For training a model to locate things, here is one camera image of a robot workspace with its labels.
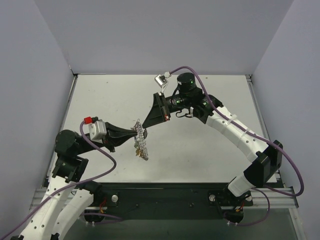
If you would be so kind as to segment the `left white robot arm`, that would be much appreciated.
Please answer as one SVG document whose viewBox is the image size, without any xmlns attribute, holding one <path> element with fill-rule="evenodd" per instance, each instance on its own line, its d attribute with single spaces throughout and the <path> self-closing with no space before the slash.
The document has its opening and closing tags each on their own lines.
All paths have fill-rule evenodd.
<svg viewBox="0 0 320 240">
<path fill-rule="evenodd" d="M 85 118 L 79 130 L 64 129 L 57 134 L 54 148 L 57 160 L 46 193 L 40 204 L 18 224 L 26 225 L 25 228 L 11 239 L 62 240 L 86 207 L 101 203 L 101 185 L 95 180 L 116 169 L 117 161 L 110 154 L 138 135 L 135 128 L 120 128 L 97 117 Z M 80 155 L 93 150 L 105 155 L 113 165 L 99 175 L 82 179 L 89 160 Z"/>
</svg>

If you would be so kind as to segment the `metal disc keyring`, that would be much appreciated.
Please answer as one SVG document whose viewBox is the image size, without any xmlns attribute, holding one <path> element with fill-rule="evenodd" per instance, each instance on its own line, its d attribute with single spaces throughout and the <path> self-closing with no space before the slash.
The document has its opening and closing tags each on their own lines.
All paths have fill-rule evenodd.
<svg viewBox="0 0 320 240">
<path fill-rule="evenodd" d="M 145 128 L 142 127 L 142 124 L 139 118 L 137 119 L 137 121 L 135 122 L 135 125 L 131 129 L 137 132 L 137 136 L 134 137 L 134 148 L 135 150 L 140 149 L 141 155 L 138 157 L 142 158 L 145 161 L 148 161 L 149 154 L 147 149 L 147 142 L 143 136 L 143 132 Z"/>
</svg>

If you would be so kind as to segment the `black key tag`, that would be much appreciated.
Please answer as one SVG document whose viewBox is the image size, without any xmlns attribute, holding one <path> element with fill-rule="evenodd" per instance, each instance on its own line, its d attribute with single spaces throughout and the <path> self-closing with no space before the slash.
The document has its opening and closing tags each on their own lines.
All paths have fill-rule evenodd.
<svg viewBox="0 0 320 240">
<path fill-rule="evenodd" d="M 145 130 L 143 131 L 143 138 L 146 139 L 147 136 L 148 136 L 148 131 L 147 131 L 147 129 L 145 129 Z"/>
</svg>

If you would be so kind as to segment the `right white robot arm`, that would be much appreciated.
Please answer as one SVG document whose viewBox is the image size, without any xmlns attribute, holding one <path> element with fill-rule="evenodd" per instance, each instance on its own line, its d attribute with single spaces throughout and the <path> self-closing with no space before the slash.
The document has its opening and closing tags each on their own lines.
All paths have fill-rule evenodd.
<svg viewBox="0 0 320 240">
<path fill-rule="evenodd" d="M 233 143 L 250 161 L 250 166 L 236 176 L 226 187 L 229 195 L 239 198 L 254 187 L 262 188 L 282 163 L 282 144 L 278 141 L 266 143 L 259 135 L 250 133 L 235 114 L 206 92 L 203 85 L 196 85 L 196 76 L 185 72 L 177 77 L 177 86 L 171 96 L 164 90 L 168 85 L 170 73 L 157 75 L 154 80 L 161 92 L 153 95 L 153 104 L 142 127 L 147 129 L 167 122 L 172 113 L 188 110 L 187 118 L 197 118 L 202 123 L 217 130 Z"/>
</svg>

